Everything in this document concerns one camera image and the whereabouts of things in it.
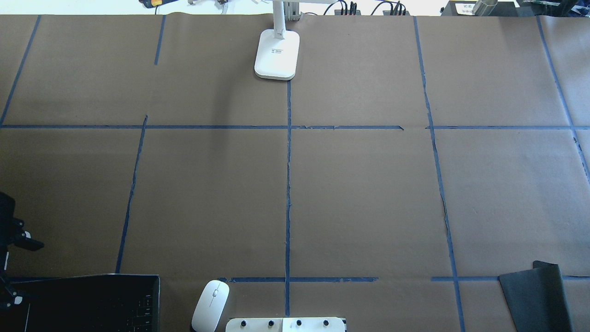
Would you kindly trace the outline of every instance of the black laptop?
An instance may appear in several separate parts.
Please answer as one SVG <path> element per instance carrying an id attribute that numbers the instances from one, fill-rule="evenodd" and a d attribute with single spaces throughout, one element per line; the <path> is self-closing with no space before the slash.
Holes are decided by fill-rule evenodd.
<path id="1" fill-rule="evenodd" d="M 13 282 L 12 286 L 27 296 L 0 311 L 2 331 L 158 331 L 157 275 L 93 275 Z"/>

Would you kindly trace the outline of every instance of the desk lamp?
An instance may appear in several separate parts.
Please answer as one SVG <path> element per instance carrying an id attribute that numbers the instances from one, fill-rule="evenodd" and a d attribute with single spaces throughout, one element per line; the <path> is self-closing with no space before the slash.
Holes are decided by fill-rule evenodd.
<path id="1" fill-rule="evenodd" d="M 299 2 L 329 4 L 333 0 L 295 0 L 287 3 L 287 10 L 282 1 L 273 1 L 274 29 L 264 30 L 260 34 L 254 71 L 258 77 L 271 80 L 290 80 L 295 76 L 297 56 L 299 55 L 299 34 L 287 31 L 285 12 L 292 20 L 291 8 L 299 10 Z"/>

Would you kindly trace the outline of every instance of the vertical blue tape strip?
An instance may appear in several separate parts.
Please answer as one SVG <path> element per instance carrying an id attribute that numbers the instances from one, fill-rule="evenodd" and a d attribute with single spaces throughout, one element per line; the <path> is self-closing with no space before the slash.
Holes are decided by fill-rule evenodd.
<path id="1" fill-rule="evenodd" d="M 441 168 L 440 163 L 438 160 L 438 151 L 437 151 L 437 144 L 436 138 L 434 136 L 434 124 L 432 121 L 432 112 L 430 109 L 430 101 L 428 100 L 428 95 L 426 94 L 426 73 L 424 71 L 424 60 L 422 59 L 422 47 L 420 45 L 420 36 L 418 33 L 418 20 L 414 17 L 414 31 L 416 33 L 416 45 L 418 47 L 418 59 L 420 62 L 420 72 L 422 73 L 422 87 L 424 89 L 424 101 L 426 102 L 426 108 L 428 110 L 428 124 L 430 129 L 430 138 L 432 140 L 432 150 L 434 152 L 434 163 L 437 169 L 437 177 L 438 177 L 438 189 L 440 191 L 441 199 L 442 199 L 442 206 L 444 208 L 444 222 L 447 227 L 447 246 L 448 246 L 448 255 L 451 259 L 451 270 L 453 272 L 453 284 L 455 286 L 455 299 L 457 302 L 457 313 L 459 315 L 459 326 L 461 327 L 461 332 L 465 332 L 465 322 L 463 319 L 463 305 L 461 304 L 461 294 L 459 290 L 459 280 L 457 278 L 457 267 L 455 265 L 455 253 L 453 252 L 453 239 L 451 237 L 451 227 L 448 222 L 448 213 L 447 213 L 447 201 L 444 195 L 444 187 L 443 187 L 443 177 L 441 175 Z"/>
<path id="2" fill-rule="evenodd" d="M 153 61 L 155 66 L 158 65 L 160 59 L 160 47 L 162 46 L 162 37 L 164 36 L 164 25 L 166 24 L 166 15 L 162 15 L 162 25 L 160 26 L 160 37 L 158 38 L 158 48 L 156 49 L 156 58 Z"/>
<path id="3" fill-rule="evenodd" d="M 291 293 L 291 81 L 287 81 L 287 217 L 285 234 L 285 317 L 289 317 Z"/>
<path id="4" fill-rule="evenodd" d="M 25 60 L 27 59 L 27 55 L 29 54 L 29 50 L 31 49 L 31 44 L 33 44 L 33 39 L 35 38 L 35 34 L 37 33 L 39 22 L 41 22 L 41 16 L 37 15 L 35 27 L 31 32 L 31 37 L 29 38 L 29 43 L 27 44 L 27 48 L 25 49 L 25 54 L 22 55 L 22 60 L 20 66 L 18 66 L 17 75 L 14 77 L 14 82 L 12 82 L 12 88 L 10 88 L 10 92 L 8 93 L 8 98 L 6 99 L 4 110 L 2 111 L 2 117 L 0 118 L 0 125 L 4 123 L 4 118 L 6 118 L 6 113 L 8 113 L 8 108 L 10 107 L 12 95 L 14 95 L 14 90 L 17 88 L 18 78 L 21 77 L 22 68 L 25 66 Z"/>
<path id="5" fill-rule="evenodd" d="M 121 244 L 119 245 L 119 255 L 117 257 L 117 266 L 114 272 L 121 272 L 121 262 L 123 261 L 123 249 L 125 248 L 125 238 L 127 237 L 127 227 L 129 226 L 129 216 L 131 211 L 131 202 L 133 201 L 133 194 L 135 193 L 135 182 L 137 180 L 137 166 L 139 165 L 139 157 L 142 154 L 143 138 L 146 135 L 146 124 L 148 116 L 143 120 L 142 134 L 139 137 L 139 146 L 137 148 L 137 156 L 135 157 L 135 167 L 133 168 L 133 180 L 131 181 L 131 190 L 129 190 L 129 201 L 127 201 L 127 211 L 125 212 L 125 222 L 123 223 L 123 233 L 121 234 Z"/>
<path id="6" fill-rule="evenodd" d="M 547 61 L 549 62 L 549 67 L 551 68 L 551 74 L 553 75 L 553 80 L 555 81 L 555 85 L 557 86 L 557 90 L 559 92 L 559 98 L 561 99 L 561 104 L 565 109 L 565 115 L 568 119 L 569 127 L 572 130 L 573 140 L 576 143 L 576 148 L 578 149 L 578 155 L 580 156 L 580 160 L 582 161 L 582 167 L 584 168 L 584 173 L 586 173 L 586 180 L 588 184 L 590 184 L 590 171 L 588 170 L 588 163 L 586 162 L 586 157 L 584 156 L 584 152 L 582 151 L 582 147 L 580 146 L 580 140 L 578 139 L 578 133 L 576 133 L 576 129 L 573 126 L 572 115 L 569 113 L 568 104 L 565 102 L 565 97 L 563 96 L 563 90 L 561 89 L 561 84 L 559 84 L 559 79 L 557 78 L 557 73 L 555 72 L 555 67 L 553 66 L 553 60 L 551 59 L 551 54 L 549 53 L 549 48 L 547 47 L 547 42 L 545 41 L 545 33 L 543 33 L 543 25 L 541 24 L 541 19 L 539 16 L 536 16 L 537 19 L 537 26 L 539 27 L 539 34 L 541 36 L 541 42 L 543 42 L 543 48 L 545 49 L 545 55 L 547 56 Z"/>

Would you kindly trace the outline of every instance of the white mouse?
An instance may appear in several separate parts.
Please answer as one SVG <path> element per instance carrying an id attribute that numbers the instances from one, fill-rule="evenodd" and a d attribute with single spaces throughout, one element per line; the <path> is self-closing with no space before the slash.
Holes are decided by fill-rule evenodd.
<path id="1" fill-rule="evenodd" d="M 196 332 L 215 332 L 229 294 L 226 283 L 219 280 L 207 283 L 192 315 L 191 326 Z"/>

